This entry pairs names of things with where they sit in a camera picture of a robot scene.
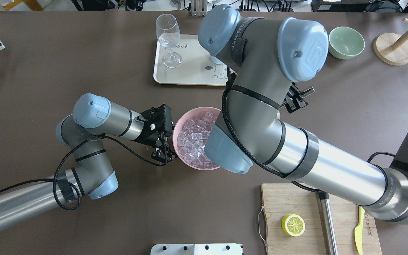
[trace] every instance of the robotic arm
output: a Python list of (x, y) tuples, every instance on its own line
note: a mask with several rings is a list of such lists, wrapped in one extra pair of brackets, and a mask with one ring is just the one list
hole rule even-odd
[(209, 159), (239, 174), (253, 160), (287, 181), (360, 205), (377, 219), (408, 224), (408, 135), (390, 168), (381, 168), (279, 119), (283, 102), (291, 102), (293, 82), (313, 78), (324, 64), (328, 37), (321, 24), (243, 19), (219, 5), (204, 18), (199, 42), (238, 73), (231, 75), (222, 118), (206, 144)]
[(118, 188), (118, 180), (102, 143), (105, 134), (123, 137), (152, 146), (152, 158), (166, 164), (173, 158), (166, 141), (172, 134), (171, 109), (162, 105), (137, 113), (105, 97), (84, 94), (56, 128), (58, 140), (71, 147), (76, 167), (59, 172), (56, 197), (51, 182), (35, 184), (0, 195), (0, 231), (21, 221), (72, 203), (81, 196), (104, 197)]

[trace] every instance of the bowl of ice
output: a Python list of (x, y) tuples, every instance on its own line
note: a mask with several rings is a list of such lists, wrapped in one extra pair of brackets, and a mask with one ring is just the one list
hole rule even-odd
[(173, 147), (180, 160), (189, 167), (198, 170), (219, 168), (204, 153), (204, 146), (219, 114), (217, 108), (198, 107), (189, 110), (175, 124)]

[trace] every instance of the glass base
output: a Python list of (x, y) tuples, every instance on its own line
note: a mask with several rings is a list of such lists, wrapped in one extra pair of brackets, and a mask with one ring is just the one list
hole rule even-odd
[(172, 54), (167, 54), (165, 58), (163, 58), (163, 63), (169, 68), (176, 68), (182, 63), (182, 57), (178, 53), (173, 52)]

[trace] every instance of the pink bowl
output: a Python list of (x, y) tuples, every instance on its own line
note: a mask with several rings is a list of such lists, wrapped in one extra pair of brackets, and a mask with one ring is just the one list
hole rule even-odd
[(188, 165), (189, 167), (194, 168), (194, 169), (198, 169), (198, 170), (214, 170), (214, 169), (217, 169), (217, 168), (220, 168), (220, 167), (217, 166), (216, 168), (204, 169), (204, 168), (196, 168), (196, 167), (190, 165), (189, 163), (186, 163), (183, 160), (182, 156), (178, 153), (179, 147), (177, 145), (177, 137), (178, 137), (179, 133), (182, 131), (183, 125), (185, 124), (185, 121), (187, 119), (201, 118), (207, 112), (213, 113), (214, 116), (218, 116), (220, 114), (220, 110), (217, 109), (217, 108), (213, 108), (213, 107), (204, 106), (204, 107), (194, 108), (193, 110), (189, 110), (188, 112), (186, 112), (184, 115), (182, 115), (182, 117), (180, 117), (180, 119), (178, 119), (178, 121), (175, 123), (174, 131), (173, 131), (173, 147), (174, 147), (174, 150), (177, 153), (177, 157), (180, 158), (180, 160), (183, 163), (185, 163), (186, 165)]

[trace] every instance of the green bowl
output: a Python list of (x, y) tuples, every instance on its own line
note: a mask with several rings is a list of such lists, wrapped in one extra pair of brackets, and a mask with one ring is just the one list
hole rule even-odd
[(350, 27), (337, 27), (328, 35), (328, 51), (340, 60), (355, 57), (364, 50), (363, 36)]

